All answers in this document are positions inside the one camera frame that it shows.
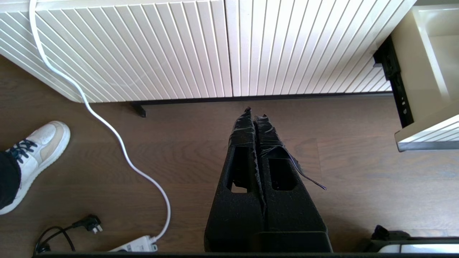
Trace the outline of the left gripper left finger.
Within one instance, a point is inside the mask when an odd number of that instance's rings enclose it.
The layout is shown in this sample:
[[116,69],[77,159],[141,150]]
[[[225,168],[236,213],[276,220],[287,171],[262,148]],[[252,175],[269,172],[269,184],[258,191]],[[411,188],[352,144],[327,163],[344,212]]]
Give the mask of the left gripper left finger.
[[236,119],[204,232],[206,252],[250,252],[264,228],[251,108]]

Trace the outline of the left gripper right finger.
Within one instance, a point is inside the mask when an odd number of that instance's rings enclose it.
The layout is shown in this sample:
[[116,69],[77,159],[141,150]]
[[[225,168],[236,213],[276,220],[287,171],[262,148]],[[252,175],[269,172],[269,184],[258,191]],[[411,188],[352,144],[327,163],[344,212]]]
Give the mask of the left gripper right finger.
[[254,126],[267,229],[327,233],[326,224],[302,181],[305,174],[276,128],[266,115],[256,116]]

